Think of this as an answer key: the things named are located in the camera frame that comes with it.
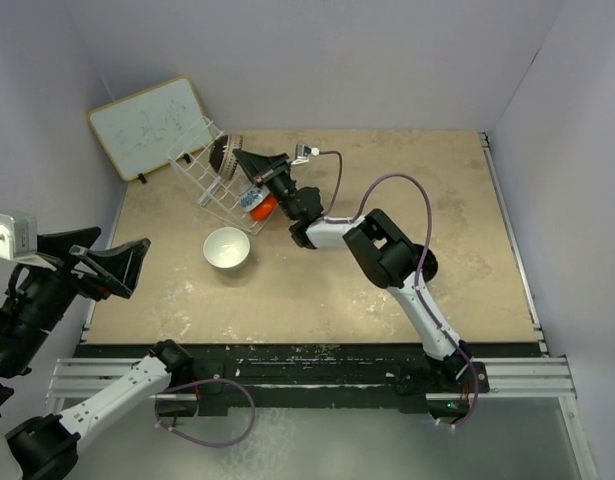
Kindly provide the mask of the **white wire dish rack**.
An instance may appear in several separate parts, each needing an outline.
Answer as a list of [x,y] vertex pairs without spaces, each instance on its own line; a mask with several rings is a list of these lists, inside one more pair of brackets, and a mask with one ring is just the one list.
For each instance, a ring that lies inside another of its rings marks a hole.
[[224,180],[209,164],[212,144],[225,134],[212,120],[202,115],[189,127],[183,128],[167,151],[168,162],[201,211],[229,226],[256,235],[266,220],[254,221],[239,204],[240,195],[253,184],[240,167],[236,168],[231,180]]

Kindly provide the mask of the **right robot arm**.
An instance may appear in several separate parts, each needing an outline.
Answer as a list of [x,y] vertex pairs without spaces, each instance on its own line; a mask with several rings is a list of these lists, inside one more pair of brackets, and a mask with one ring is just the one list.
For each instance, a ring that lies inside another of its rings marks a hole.
[[[347,248],[366,278],[393,296],[422,341],[432,367],[433,383],[439,389],[456,390],[466,381],[467,372],[473,377],[472,387],[477,387],[473,356],[426,285],[437,274],[438,263],[429,248],[433,227],[431,201],[418,180],[400,172],[385,174],[368,187],[354,216],[334,218],[325,213],[318,188],[296,186],[286,154],[267,157],[237,149],[234,156],[249,180],[265,186],[277,200],[291,221],[289,231],[297,246],[311,250]],[[391,178],[411,182],[422,195],[426,235],[421,245],[411,241],[384,211],[363,212],[371,193]]]

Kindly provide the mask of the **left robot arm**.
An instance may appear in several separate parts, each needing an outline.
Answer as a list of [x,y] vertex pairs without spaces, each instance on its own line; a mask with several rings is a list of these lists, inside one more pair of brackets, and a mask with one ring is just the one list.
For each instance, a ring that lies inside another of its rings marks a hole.
[[[92,248],[97,227],[39,235],[0,221],[0,259],[14,263],[0,306],[1,408],[13,396],[4,380],[25,376],[72,301],[98,302],[134,293],[147,238]],[[0,479],[63,479],[106,429],[148,398],[181,392],[193,378],[192,357],[176,342],[156,343],[139,359],[68,358],[57,362],[47,410],[10,431],[0,424]]]

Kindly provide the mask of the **brown glazed bowl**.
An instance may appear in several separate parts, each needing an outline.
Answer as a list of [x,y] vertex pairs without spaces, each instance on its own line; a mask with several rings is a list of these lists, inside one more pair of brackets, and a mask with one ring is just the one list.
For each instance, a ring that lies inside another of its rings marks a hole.
[[209,164],[213,171],[224,180],[231,180],[238,166],[234,154],[243,145],[243,137],[237,134],[225,134],[218,137],[211,146]]

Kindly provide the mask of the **blue white patterned bowl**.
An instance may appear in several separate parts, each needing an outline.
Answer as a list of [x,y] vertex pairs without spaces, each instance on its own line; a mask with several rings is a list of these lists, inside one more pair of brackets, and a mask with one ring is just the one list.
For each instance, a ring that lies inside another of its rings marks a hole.
[[260,205],[268,196],[268,190],[265,187],[250,186],[239,197],[239,204],[244,212],[250,212]]

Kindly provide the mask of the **orange bowl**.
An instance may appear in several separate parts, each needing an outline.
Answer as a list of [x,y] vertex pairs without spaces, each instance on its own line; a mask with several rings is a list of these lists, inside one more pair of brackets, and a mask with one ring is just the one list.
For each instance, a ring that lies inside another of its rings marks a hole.
[[254,207],[249,214],[254,221],[262,221],[273,213],[276,206],[276,199],[272,195],[268,195],[256,207]]

